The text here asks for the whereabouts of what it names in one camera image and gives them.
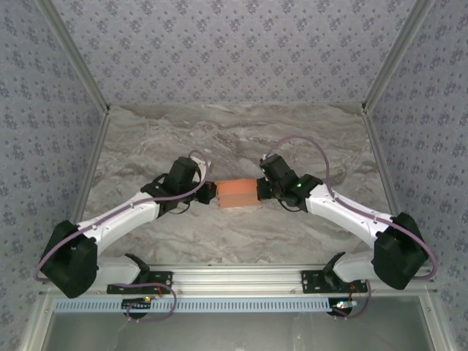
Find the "black mounting bracket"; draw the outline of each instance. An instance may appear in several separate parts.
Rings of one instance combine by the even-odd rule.
[[[332,257],[321,271],[301,271],[302,291],[304,294],[328,294],[328,293],[356,293],[353,285],[360,293],[367,293],[367,283],[356,280],[351,283],[343,282],[333,271],[336,261],[344,252]]]
[[[325,280],[324,271],[301,271],[302,292],[304,294],[329,294],[329,293],[356,293],[352,288],[354,284],[361,293],[367,293],[367,284],[361,280],[352,283],[343,282],[339,287],[333,287]]]
[[[134,254],[125,254],[131,258],[140,268],[140,273],[132,284],[160,283],[169,287],[173,286],[173,272],[170,271],[150,271],[149,266]],[[107,286],[109,295],[168,295],[167,289],[158,287],[119,287],[114,284]]]

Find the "black joint housing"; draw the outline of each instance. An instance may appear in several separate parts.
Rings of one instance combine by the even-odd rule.
[[[56,244],[77,231],[78,226],[70,221],[56,225],[41,259]],[[95,239],[81,234],[58,249],[43,265],[41,272],[68,298],[76,298],[94,283],[97,269]]]
[[[326,281],[327,285],[334,291],[340,292],[347,287],[347,283],[343,282],[333,271],[335,263],[344,255],[344,252],[339,252],[326,264],[323,268],[323,278]]]
[[[189,157],[179,157],[174,161],[169,173],[155,178],[151,183],[143,186],[140,191],[146,192],[152,197],[172,197],[189,192],[197,186],[197,183],[192,181],[196,172],[200,172],[198,163]],[[159,204],[158,217],[177,208],[179,202],[189,202],[194,197],[192,195],[186,199],[162,201]]]
[[[393,223],[409,230],[420,240],[423,237],[415,220],[401,212]],[[388,227],[383,233],[377,233],[374,242],[374,271],[390,287],[403,290],[428,259],[426,251],[409,236],[399,230]]]
[[[260,168],[271,185],[273,196],[284,201],[289,207],[298,207],[307,212],[306,198],[317,185],[323,184],[319,178],[306,174],[298,177],[285,160],[273,154],[260,161]]]
[[[217,186],[213,181],[207,181],[195,193],[195,199],[199,203],[208,205],[216,197]]]
[[[143,260],[141,260],[139,257],[135,256],[134,254],[125,254],[129,259],[131,259],[133,262],[135,262],[140,269],[140,272],[138,273],[137,277],[135,280],[132,282],[132,284],[145,284],[149,283],[149,274],[150,274],[150,268],[149,265],[147,265]]]

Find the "cable clip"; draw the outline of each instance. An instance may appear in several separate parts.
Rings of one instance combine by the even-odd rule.
[[[376,213],[374,213],[374,219],[373,219],[373,221],[374,221],[374,224],[377,224],[377,218],[379,218],[379,217],[378,217],[378,216],[379,216],[379,214],[380,214],[380,212],[376,212]]]

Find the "patterned wallpaper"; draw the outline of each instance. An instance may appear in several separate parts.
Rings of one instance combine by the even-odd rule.
[[[16,350],[33,267],[72,211],[101,113],[33,0],[0,13],[0,350]]]
[[[468,3],[436,0],[373,118],[402,208],[439,258],[437,281],[468,350]]]
[[[110,104],[361,102],[414,0],[54,0]]]

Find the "gray marble tabletop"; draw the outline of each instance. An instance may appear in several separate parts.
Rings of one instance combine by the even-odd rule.
[[[113,106],[84,219],[128,200],[197,149],[214,163],[211,180],[259,178],[260,157],[281,137],[312,136],[331,162],[336,191],[378,211],[388,204],[357,106]],[[278,153],[298,175],[325,177],[325,163],[304,140]],[[116,241],[103,255],[136,254],[147,263],[326,263],[366,246],[326,219],[289,213],[276,201],[220,210],[193,203]]]

